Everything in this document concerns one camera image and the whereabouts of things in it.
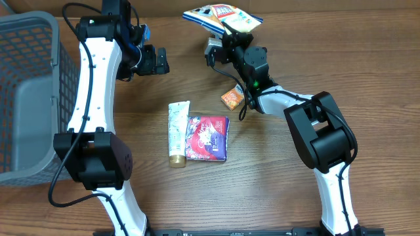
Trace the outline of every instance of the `black bracket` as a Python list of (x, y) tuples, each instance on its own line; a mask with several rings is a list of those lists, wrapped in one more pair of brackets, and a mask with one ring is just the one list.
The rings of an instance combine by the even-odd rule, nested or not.
[[(78, 133), (55, 134), (53, 146), (63, 160)], [(65, 167), (75, 182), (82, 182), (86, 190), (98, 187), (121, 189), (133, 170), (130, 149), (112, 132), (82, 133)]]
[(169, 72), (166, 50), (158, 49), (156, 57), (152, 45), (143, 46), (146, 25), (131, 25), (131, 7), (128, 0), (102, 0), (100, 16), (84, 16), (76, 25), (77, 38), (85, 42), (88, 38), (104, 37), (115, 40), (121, 51), (122, 59), (117, 77), (130, 81), (133, 74), (155, 75)]
[[(344, 122), (333, 97), (328, 92), (321, 92), (312, 97), (312, 100), (329, 108)], [(310, 102), (291, 106), (284, 110), (290, 133), (296, 146), (297, 153), (308, 168), (317, 168), (326, 174), (329, 168), (341, 163), (350, 163), (350, 151), (354, 144), (346, 135), (342, 124), (331, 114), (318, 110), (317, 106)], [(320, 130), (315, 130), (312, 122), (328, 122), (328, 125)]]

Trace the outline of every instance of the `white tube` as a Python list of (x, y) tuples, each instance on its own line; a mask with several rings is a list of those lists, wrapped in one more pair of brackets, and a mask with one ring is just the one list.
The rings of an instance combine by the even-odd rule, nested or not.
[(185, 135), (190, 101), (169, 104), (168, 141), (171, 167), (185, 167)]

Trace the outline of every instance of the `table surface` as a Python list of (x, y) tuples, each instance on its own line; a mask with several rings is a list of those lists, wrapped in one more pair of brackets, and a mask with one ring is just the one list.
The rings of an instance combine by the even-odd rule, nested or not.
[[(330, 92), (354, 131), (350, 170), (361, 225), (387, 235), (420, 234), (420, 10), (263, 14), (254, 44), (268, 49), (270, 75), (301, 94)], [(166, 47), (171, 72), (117, 82), (114, 121), (131, 148), (131, 184), (155, 228), (287, 229), (317, 226), (321, 202), (286, 121), (240, 109), (220, 96), (234, 82), (205, 65), (208, 32), (177, 18), (143, 18), (152, 43)], [(78, 43), (60, 20), (61, 41), (79, 64)], [(232, 65), (218, 67), (234, 73)], [(190, 115), (230, 118), (228, 160), (169, 168), (167, 105), (190, 100)], [(0, 188), (0, 235), (90, 235), (111, 229), (97, 199), (69, 208), (47, 200), (49, 185)], [(59, 182), (54, 198), (88, 194)]]

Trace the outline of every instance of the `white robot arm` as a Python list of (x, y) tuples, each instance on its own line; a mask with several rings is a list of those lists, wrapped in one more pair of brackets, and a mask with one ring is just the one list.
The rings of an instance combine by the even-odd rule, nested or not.
[[(69, 6), (87, 7), (101, 15), (84, 16), (73, 28), (65, 17)], [(98, 197), (114, 225), (112, 235), (116, 236), (143, 236), (147, 230), (146, 215), (138, 207), (129, 181), (131, 151), (115, 135), (116, 80), (130, 81), (134, 73), (141, 76), (169, 72), (165, 49), (158, 49), (156, 55), (152, 45), (144, 45), (150, 31), (144, 24), (132, 26), (130, 11), (127, 0), (103, 0), (102, 11), (80, 3), (63, 7), (65, 20), (81, 41), (81, 72), (68, 132), (54, 136), (54, 149), (63, 161), (57, 173), (66, 167), (73, 180), (82, 182), (93, 194), (70, 203), (56, 203), (52, 197), (55, 177), (49, 191), (50, 203), (56, 207)]]
[[(322, 202), (321, 227), (330, 235), (353, 234), (359, 227), (352, 209), (348, 169), (357, 154), (357, 142), (337, 104), (327, 92), (315, 96), (284, 90), (268, 74), (267, 49), (250, 47), (253, 36), (240, 33), (224, 23), (232, 34), (221, 40), (210, 38), (205, 49), (207, 65), (233, 63), (246, 89), (235, 79), (245, 94), (246, 105), (263, 114), (287, 121), (297, 152), (303, 163), (314, 169)], [(328, 122), (320, 130), (314, 125)]]

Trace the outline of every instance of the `blue component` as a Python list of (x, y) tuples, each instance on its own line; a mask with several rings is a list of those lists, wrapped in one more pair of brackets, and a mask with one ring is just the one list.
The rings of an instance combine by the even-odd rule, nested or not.
[(146, 24), (144, 24), (143, 41), (147, 42), (149, 40), (150, 40), (150, 29)]

